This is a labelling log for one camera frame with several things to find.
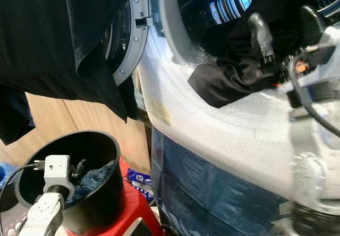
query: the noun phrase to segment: wooden floor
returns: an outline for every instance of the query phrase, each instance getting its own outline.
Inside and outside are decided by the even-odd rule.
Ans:
[[[27,94],[36,128],[17,142],[5,146],[0,141],[0,162],[22,165],[40,147],[62,135],[81,130],[100,130],[119,143],[122,157],[130,167],[150,173],[144,125],[127,124],[105,105],[80,100],[52,99]]]

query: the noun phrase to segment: black plastic container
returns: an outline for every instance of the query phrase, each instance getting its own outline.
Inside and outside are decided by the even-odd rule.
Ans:
[[[89,169],[99,169],[112,160],[114,167],[104,182],[85,199],[66,205],[63,226],[74,234],[84,234],[112,224],[120,210],[123,189],[117,141],[99,131],[81,131],[65,135],[40,148],[27,164],[49,155],[69,155],[70,164],[88,160]],[[25,169],[16,180],[15,192],[20,203],[31,207],[43,194],[44,173]]]

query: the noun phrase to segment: cable connector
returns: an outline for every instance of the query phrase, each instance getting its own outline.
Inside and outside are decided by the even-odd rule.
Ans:
[[[45,161],[35,160],[34,161],[34,168],[33,168],[33,170],[35,170],[35,171],[43,171],[43,170],[45,170]]]

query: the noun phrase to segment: black cloth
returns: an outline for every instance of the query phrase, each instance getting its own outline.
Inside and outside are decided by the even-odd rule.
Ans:
[[[0,86],[0,139],[5,145],[35,128],[24,92]]]
[[[125,2],[0,0],[0,86],[100,102],[135,119],[133,83],[116,86],[100,45]]]
[[[252,92],[270,88],[275,78],[258,79],[260,56],[251,47],[248,19],[258,12],[269,24],[276,63],[302,43],[299,8],[313,0],[254,0],[243,16],[207,31],[202,46],[221,55],[216,65],[198,66],[189,78],[191,87],[213,107],[223,107]]]

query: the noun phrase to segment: red plastic stool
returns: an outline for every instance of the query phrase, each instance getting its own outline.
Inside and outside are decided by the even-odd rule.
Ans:
[[[97,236],[122,236],[137,218],[144,220],[153,236],[164,236],[164,232],[145,197],[125,180],[122,195],[125,199],[125,204],[122,207],[120,217],[110,228],[103,233],[97,234]],[[78,236],[71,232],[67,233],[69,236]]]

